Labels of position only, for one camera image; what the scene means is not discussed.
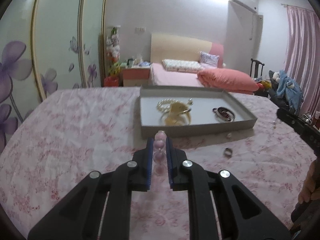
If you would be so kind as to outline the person's right hand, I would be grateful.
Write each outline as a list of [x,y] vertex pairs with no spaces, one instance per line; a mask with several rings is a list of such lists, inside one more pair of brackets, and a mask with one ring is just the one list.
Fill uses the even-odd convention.
[[320,198],[319,187],[316,188],[316,181],[313,179],[315,172],[316,161],[314,160],[308,170],[303,187],[298,195],[298,203],[308,203],[310,200],[318,200]]

